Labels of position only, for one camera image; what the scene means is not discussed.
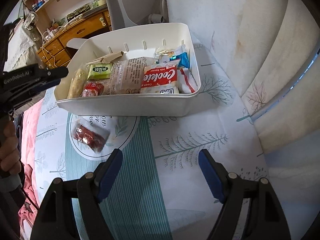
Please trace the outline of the person left hand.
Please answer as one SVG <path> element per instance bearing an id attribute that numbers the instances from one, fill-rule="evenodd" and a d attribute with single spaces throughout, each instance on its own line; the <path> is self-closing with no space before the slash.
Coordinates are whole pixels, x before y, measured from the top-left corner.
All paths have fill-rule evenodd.
<path id="1" fill-rule="evenodd" d="M 9 121 L 3 131 L 5 140 L 1 143 L 1 169 L 16 175 L 21 171 L 20 152 L 17 148 L 18 138 L 16 136 L 16 127 L 12 121 Z"/>

